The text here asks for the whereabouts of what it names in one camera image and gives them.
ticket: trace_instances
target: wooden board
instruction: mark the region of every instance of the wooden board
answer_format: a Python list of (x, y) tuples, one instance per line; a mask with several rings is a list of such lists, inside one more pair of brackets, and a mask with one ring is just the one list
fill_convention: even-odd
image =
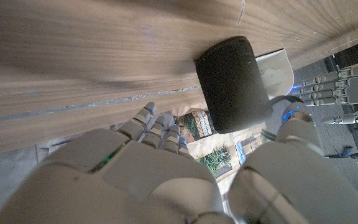
[[(153, 98), (157, 105), (156, 113), (173, 110), (176, 106), (193, 105), (203, 100), (201, 89)], [(148, 102), (149, 99), (146, 98), (70, 112), (1, 121), (0, 152), (125, 122)]]
[[(256, 55), (286, 49), (300, 68), (358, 44), (358, 1), (0, 0), (0, 136), (23, 138), (4, 125), (21, 124), (17, 114), (197, 86), (193, 60), (235, 35)], [(57, 124), (78, 126), (62, 136), (89, 130), (65, 113)], [(60, 137), (39, 137), (43, 117), (31, 119), (34, 139)]]

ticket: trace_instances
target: white mechanical finger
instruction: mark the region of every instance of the white mechanical finger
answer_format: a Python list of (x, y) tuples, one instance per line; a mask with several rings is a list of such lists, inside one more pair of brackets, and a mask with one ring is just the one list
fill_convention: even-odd
[(176, 144), (178, 144), (179, 132), (179, 126), (172, 126), (169, 130), (167, 141), (175, 142)]
[(142, 132), (146, 127), (147, 123), (150, 121), (150, 118), (152, 117), (154, 111), (155, 103), (147, 103), (143, 109), (141, 109), (132, 119), (127, 121), (117, 131), (122, 134), (125, 134), (132, 140), (139, 140), (140, 135), (142, 135)]
[(158, 145), (161, 142), (163, 125), (164, 125), (164, 117), (160, 116), (159, 118), (157, 118), (150, 131), (146, 133), (145, 137), (142, 140), (142, 143), (148, 144), (149, 146), (152, 146), (155, 149), (158, 148)]
[(189, 150), (187, 149), (187, 143), (186, 141), (182, 140), (182, 138), (179, 139), (179, 151), (189, 154)]
[(178, 138), (179, 138), (179, 126), (175, 125), (172, 126), (169, 130), (167, 141), (165, 142), (164, 149), (175, 154), (179, 152), (179, 145), (178, 145)]
[(155, 123), (153, 124), (152, 128), (150, 129), (150, 132), (159, 135), (161, 137), (164, 126), (165, 126), (164, 117), (159, 116), (155, 121)]
[(184, 156), (189, 159), (194, 159), (193, 156), (189, 154), (189, 150), (187, 149), (187, 143), (182, 138), (179, 139), (179, 155)]

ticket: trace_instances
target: black cylindrical object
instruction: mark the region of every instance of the black cylindrical object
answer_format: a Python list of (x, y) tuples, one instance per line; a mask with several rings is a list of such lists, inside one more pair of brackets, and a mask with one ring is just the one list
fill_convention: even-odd
[(254, 52), (245, 37), (227, 39), (196, 60), (196, 71), (218, 133), (261, 123), (272, 114)]

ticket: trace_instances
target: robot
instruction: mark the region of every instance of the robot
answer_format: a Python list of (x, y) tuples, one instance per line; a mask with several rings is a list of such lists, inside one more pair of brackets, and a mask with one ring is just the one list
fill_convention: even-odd
[[(306, 106), (358, 104), (358, 64), (296, 83), (290, 94), (302, 99)], [(358, 123), (358, 111), (323, 118), (321, 122), (324, 124)]]
[(231, 215), (178, 126), (164, 139), (163, 118), (145, 130), (155, 108), (148, 103), (117, 131), (90, 131), (54, 152), (6, 202), (0, 223), (358, 223), (358, 191), (322, 156), (300, 100), (284, 111), (275, 142), (240, 168)]

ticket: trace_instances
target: wood grain surface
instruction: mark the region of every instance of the wood grain surface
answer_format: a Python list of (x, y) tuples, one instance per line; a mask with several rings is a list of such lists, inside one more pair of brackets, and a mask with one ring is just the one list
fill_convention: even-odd
[[(36, 143), (27, 133), (51, 139), (91, 127), (70, 110), (41, 138), (44, 115), (21, 123), (16, 114), (198, 86), (193, 60), (235, 35), (256, 55), (286, 49), (297, 69), (358, 44), (358, 1), (0, 0), (0, 117), (10, 119), (0, 121), (0, 137), (15, 139), (0, 152)], [(195, 103), (204, 100), (198, 96)], [(158, 97), (171, 107), (190, 104)], [(73, 130), (48, 135), (66, 122)]]

